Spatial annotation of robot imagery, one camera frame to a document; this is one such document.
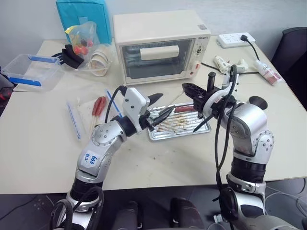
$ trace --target oven door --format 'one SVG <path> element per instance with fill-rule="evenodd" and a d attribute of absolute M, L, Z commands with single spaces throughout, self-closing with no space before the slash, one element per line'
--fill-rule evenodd
<path fill-rule="evenodd" d="M 185 77 L 195 38 L 122 46 L 126 83 Z"/>

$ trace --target black chair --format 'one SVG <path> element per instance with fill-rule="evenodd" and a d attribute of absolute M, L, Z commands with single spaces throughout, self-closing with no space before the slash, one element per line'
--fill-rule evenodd
<path fill-rule="evenodd" d="M 283 31 L 272 64 L 307 110 L 307 27 Z"/>

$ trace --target plastic storage box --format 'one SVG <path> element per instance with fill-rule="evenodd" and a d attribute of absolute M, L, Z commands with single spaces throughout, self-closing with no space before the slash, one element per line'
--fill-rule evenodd
<path fill-rule="evenodd" d="M 47 91 L 60 80 L 60 60 L 57 57 L 42 57 L 20 54 L 1 70 L 13 83 L 29 86 L 33 91 Z"/>

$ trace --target toaster oven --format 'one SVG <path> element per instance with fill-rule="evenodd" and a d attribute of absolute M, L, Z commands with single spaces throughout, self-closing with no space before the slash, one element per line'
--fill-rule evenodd
<path fill-rule="evenodd" d="M 194 77 L 211 35 L 192 10 L 114 15 L 113 26 L 126 85 Z"/>

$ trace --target white table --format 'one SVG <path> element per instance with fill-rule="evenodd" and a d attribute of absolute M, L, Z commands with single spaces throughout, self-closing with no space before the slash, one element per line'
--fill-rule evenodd
<path fill-rule="evenodd" d="M 214 65 L 213 57 L 220 55 L 231 63 L 241 58 L 255 71 L 251 47 L 222 49 L 212 37 L 203 62 Z M 64 41 L 43 42 L 38 54 L 51 56 L 59 52 Z M 272 67 L 256 46 L 261 61 Z M 181 84 L 193 82 L 206 87 L 212 69 L 202 66 L 191 80 L 138 85 L 136 88 L 150 95 L 164 96 L 155 104 L 165 105 L 181 91 Z M 65 76 L 47 93 L 14 92 L 0 118 L 0 194 L 61 193 L 70 190 L 77 158 L 82 145 L 76 140 L 65 97 L 73 89 L 93 84 L 98 91 L 115 89 L 122 76 L 118 61 L 112 63 L 107 77 L 78 76 L 66 71 Z M 221 86 L 223 75 L 217 74 L 215 83 Z M 246 101 L 258 95 L 268 104 L 265 110 L 268 126 L 275 136 L 275 146 L 267 165 L 265 180 L 279 180 L 307 176 L 307 113 L 286 83 L 271 86 L 259 74 L 241 75 L 237 99 Z M 190 99 L 182 95 L 177 103 Z M 216 121 L 210 121 L 211 133 L 167 139 L 149 140 L 147 131 L 134 135 L 114 155 L 103 188 L 128 189 L 142 187 L 215 184 L 214 134 Z M 225 131 L 220 131 L 222 152 Z M 223 182 L 231 169 L 232 141 L 221 171 Z"/>

